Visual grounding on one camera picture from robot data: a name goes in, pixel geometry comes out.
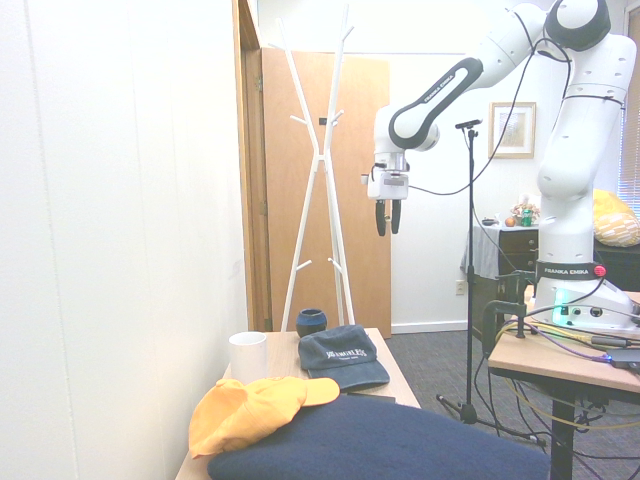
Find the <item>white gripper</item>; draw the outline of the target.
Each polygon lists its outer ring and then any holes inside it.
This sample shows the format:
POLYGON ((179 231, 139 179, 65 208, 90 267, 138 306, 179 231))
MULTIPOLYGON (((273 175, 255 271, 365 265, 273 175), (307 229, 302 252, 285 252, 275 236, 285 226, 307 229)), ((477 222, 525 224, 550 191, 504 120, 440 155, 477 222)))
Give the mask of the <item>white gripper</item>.
POLYGON ((409 177, 405 172, 374 167, 361 175, 361 183, 367 186, 369 199, 375 204, 376 228, 379 236, 386 234, 386 201, 391 201, 391 232, 397 234, 401 219, 401 201, 408 197, 409 177))

